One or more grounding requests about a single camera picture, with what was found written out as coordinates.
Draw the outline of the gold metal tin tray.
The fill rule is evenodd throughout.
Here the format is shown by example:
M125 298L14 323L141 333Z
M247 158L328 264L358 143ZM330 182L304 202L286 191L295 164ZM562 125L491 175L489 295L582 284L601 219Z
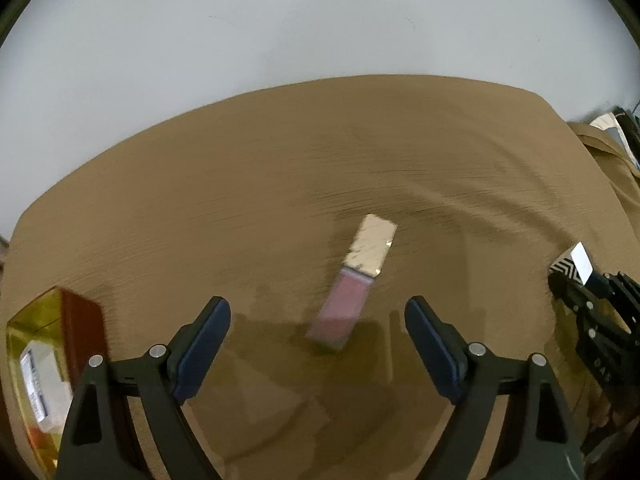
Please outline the gold metal tin tray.
M58 369L74 395L89 359L95 354L108 355L102 310L96 302L68 289L52 287L6 323L10 384L21 424L40 470L51 479L58 466L62 434L45 434L32 414L20 367L21 353L32 340L55 348Z

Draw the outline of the white cloth pile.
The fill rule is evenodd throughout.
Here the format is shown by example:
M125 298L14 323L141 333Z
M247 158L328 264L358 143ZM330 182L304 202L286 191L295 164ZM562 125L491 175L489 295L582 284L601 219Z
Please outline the white cloth pile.
M594 118L590 126L607 133L626 153L631 162L639 168L640 136L637 118L621 107Z

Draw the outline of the pink lip gloss gold cap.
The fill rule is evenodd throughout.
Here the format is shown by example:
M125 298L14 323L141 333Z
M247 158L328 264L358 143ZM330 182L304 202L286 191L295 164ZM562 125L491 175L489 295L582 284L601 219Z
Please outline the pink lip gloss gold cap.
M366 214L306 338L333 351L345 347L393 245L397 224Z

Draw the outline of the brown tablecloth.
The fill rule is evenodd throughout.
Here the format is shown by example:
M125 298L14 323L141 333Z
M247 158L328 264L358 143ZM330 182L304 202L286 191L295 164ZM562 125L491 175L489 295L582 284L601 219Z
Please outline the brown tablecloth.
M423 296L499 356L548 356L584 436L599 393L548 267L582 242L639 272L639 185L541 96L434 76L259 91L142 131L22 214L1 315L52 286L97 302L113 359L213 296L230 333L194 431L229 479L412 479L450 415L404 327ZM345 347L306 338L366 214L397 224Z

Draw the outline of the white striped small box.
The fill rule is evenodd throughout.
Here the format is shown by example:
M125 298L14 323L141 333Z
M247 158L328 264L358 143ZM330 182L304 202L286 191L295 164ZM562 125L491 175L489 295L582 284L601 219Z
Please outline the white striped small box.
M593 266L582 242L568 248L549 266L549 273L559 273L585 286L593 274Z

